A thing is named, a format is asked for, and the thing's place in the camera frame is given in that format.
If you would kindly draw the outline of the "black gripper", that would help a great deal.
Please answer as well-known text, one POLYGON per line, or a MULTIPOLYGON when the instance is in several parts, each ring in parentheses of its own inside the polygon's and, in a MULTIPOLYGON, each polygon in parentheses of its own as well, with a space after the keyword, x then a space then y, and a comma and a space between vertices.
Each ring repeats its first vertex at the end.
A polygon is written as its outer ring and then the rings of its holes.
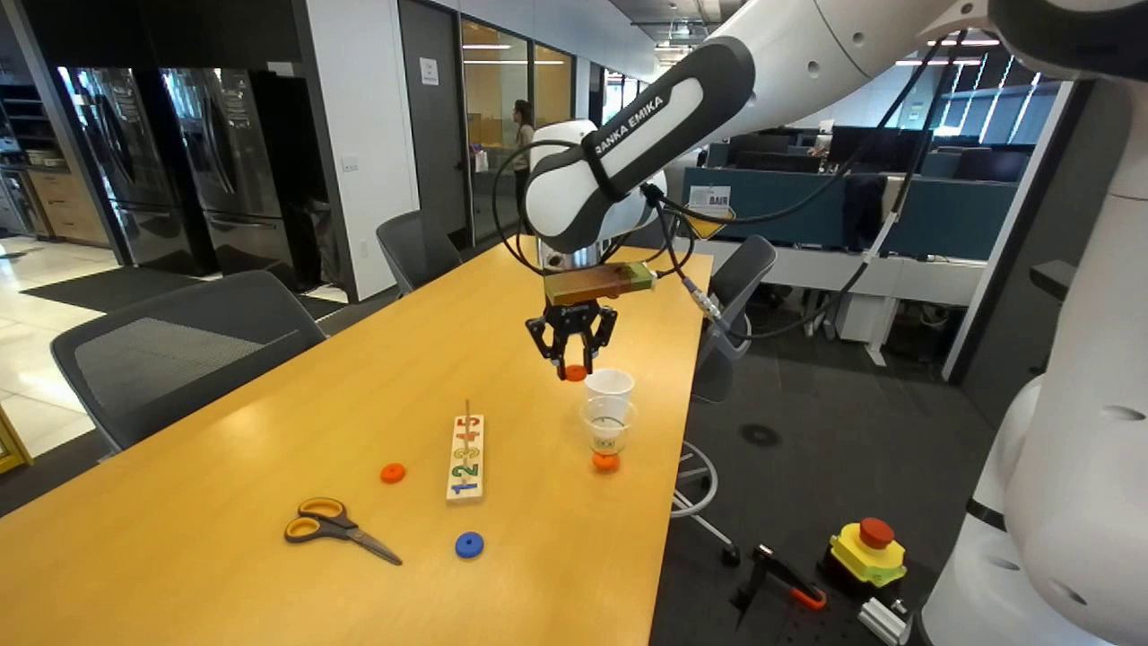
POLYGON ((533 321, 529 321, 529 333, 537 348, 543 358, 556 367, 556 377, 568 380, 564 373, 564 353, 568 341, 578 336, 586 348, 586 371, 596 371, 596 354, 610 345, 612 336, 616 313, 598 306, 598 303, 581 303, 581 306, 544 306, 533 321))

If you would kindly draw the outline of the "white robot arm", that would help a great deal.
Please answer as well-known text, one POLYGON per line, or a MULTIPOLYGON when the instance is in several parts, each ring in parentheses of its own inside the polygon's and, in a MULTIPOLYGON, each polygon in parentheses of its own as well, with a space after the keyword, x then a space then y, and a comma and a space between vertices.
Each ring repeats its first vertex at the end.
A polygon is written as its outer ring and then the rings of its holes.
MULTIPOLYGON (((1148 0, 746 0, 598 129, 543 146, 525 217, 556 252, 696 144, 804 120, 899 54, 990 29, 1033 67, 1148 92, 1148 0)), ((1088 232, 1052 367, 1009 404, 922 605, 932 646, 1148 646, 1148 122, 1088 232)))

